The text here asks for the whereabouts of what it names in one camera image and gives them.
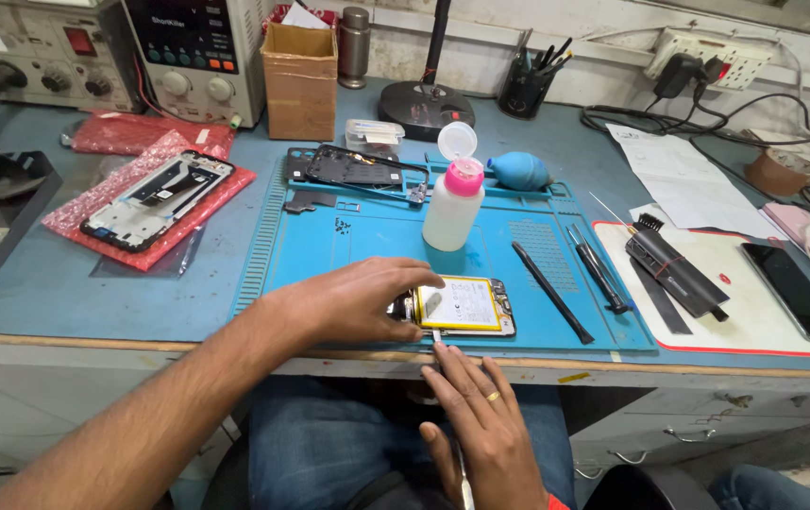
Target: blue silicone mat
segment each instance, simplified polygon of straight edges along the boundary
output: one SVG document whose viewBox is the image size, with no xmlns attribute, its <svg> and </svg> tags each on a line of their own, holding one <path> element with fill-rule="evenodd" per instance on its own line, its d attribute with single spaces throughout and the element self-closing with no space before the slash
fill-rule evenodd
<svg viewBox="0 0 810 510">
<path fill-rule="evenodd" d="M 428 168 L 431 189 L 436 177 L 446 171 L 440 162 L 407 162 Z M 288 181 L 285 165 L 285 158 L 277 162 L 267 190 L 232 317 L 271 289 L 371 256 L 405 256 L 428 261 L 434 272 L 440 274 L 496 278 L 506 286 L 515 315 L 514 337 L 448 337 L 448 343 L 476 349 L 657 349 L 636 311 L 617 316 L 604 308 L 608 304 L 606 298 L 568 242 L 565 228 L 577 225 L 613 274 L 615 269 L 572 192 L 562 182 L 551 185 L 546 192 L 518 192 L 498 188 L 492 174 L 488 175 L 487 196 L 467 243 L 457 251 L 444 252 L 431 248 L 421 235 L 428 203 L 415 208 L 360 191 Z M 416 171 L 413 172 L 416 175 L 410 173 L 404 172 L 404 182 L 387 191 L 404 196 L 404 191 L 421 175 Z M 296 190 L 336 194 L 336 206 L 315 204 L 316 211 L 288 214 L 282 206 Z M 512 240 L 522 244 L 595 338 L 593 343 L 581 344 L 513 251 Z M 624 287 L 621 291 L 628 295 Z M 396 348 L 425 349 L 431 342 L 426 338 L 420 344 L 396 344 Z M 377 349 L 388 348 L 374 345 Z"/>
</svg>

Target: cardboard box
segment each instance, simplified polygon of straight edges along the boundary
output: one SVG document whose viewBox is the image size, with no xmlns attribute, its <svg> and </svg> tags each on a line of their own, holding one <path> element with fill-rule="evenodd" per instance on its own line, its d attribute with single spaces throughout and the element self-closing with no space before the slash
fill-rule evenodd
<svg viewBox="0 0 810 510">
<path fill-rule="evenodd" d="M 270 138 L 334 140 L 336 33 L 271 23 L 260 53 Z"/>
</svg>

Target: blue desk surface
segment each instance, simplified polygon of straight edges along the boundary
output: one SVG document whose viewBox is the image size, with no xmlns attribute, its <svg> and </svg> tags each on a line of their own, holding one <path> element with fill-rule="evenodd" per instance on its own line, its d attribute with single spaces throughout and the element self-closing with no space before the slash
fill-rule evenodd
<svg viewBox="0 0 810 510">
<path fill-rule="evenodd" d="M 380 90 L 389 82 L 369 79 L 367 88 L 339 88 L 336 144 L 344 145 L 347 119 L 376 117 Z M 532 122 L 503 115 L 494 102 L 471 100 L 477 114 L 480 161 L 510 151 L 535 154 L 570 183 L 592 220 L 607 220 L 605 211 L 584 191 L 593 191 L 628 219 L 628 209 L 652 202 L 612 140 L 581 126 L 578 110 L 545 104 Z M 59 145 L 62 127 L 82 120 L 75 110 L 0 104 L 0 148 L 43 150 L 64 183 L 49 210 L 85 191 L 102 156 L 78 154 Z M 289 147 L 317 143 L 270 141 L 266 115 L 254 130 L 240 131 L 230 162 L 258 173 L 258 178 L 207 222 L 195 261 L 179 279 L 90 278 L 100 258 L 37 222 L 0 270 L 0 333 L 47 337 L 200 342 L 227 320 L 248 244 L 263 204 L 263 194 L 277 159 Z M 699 144 L 736 170 L 757 151 L 716 139 Z M 435 144 L 405 140 L 402 160 L 424 159 Z M 762 198 L 743 185 L 753 203 Z M 528 353 L 517 356 L 526 357 Z M 560 352 L 540 357 L 611 361 L 607 353 Z M 810 369 L 810 358 L 683 353 L 660 350 L 623 354 L 623 362 L 696 366 Z"/>
</svg>

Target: knob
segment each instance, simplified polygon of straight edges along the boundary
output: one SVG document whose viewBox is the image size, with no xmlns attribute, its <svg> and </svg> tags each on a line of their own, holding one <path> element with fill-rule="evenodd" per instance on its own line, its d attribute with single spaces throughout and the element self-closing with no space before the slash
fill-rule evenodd
<svg viewBox="0 0 810 510">
<path fill-rule="evenodd" d="M 234 91 L 232 84 L 222 78 L 213 78 L 207 84 L 207 94 L 217 101 L 228 101 Z"/>
<path fill-rule="evenodd" d="M 43 73 L 40 83 L 50 92 L 67 91 L 71 87 L 71 80 L 58 69 L 48 69 Z"/>
<path fill-rule="evenodd" d="M 87 89 L 87 92 L 100 97 L 102 95 L 109 94 L 112 92 L 112 84 L 108 79 L 104 76 L 91 76 L 87 79 L 87 83 L 84 84 L 84 88 Z"/>
<path fill-rule="evenodd" d="M 184 75 L 169 71 L 163 75 L 163 88 L 172 95 L 185 95 L 191 85 Z"/>
</svg>

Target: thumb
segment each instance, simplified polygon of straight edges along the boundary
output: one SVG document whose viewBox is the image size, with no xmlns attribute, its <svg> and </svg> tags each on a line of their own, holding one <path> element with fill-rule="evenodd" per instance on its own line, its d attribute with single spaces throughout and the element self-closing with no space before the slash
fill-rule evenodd
<svg viewBox="0 0 810 510">
<path fill-rule="evenodd" d="M 387 325 L 387 331 L 384 340 L 392 340 L 395 342 L 417 342 L 424 336 L 421 328 L 417 324 L 409 324 L 408 322 L 399 322 L 389 318 L 383 318 Z"/>
<path fill-rule="evenodd" d="M 446 496 L 456 508 L 461 507 L 461 467 L 452 455 L 452 446 L 449 445 L 446 434 L 428 421 L 422 423 L 419 430 L 430 450 L 430 458 L 437 466 Z"/>
</svg>

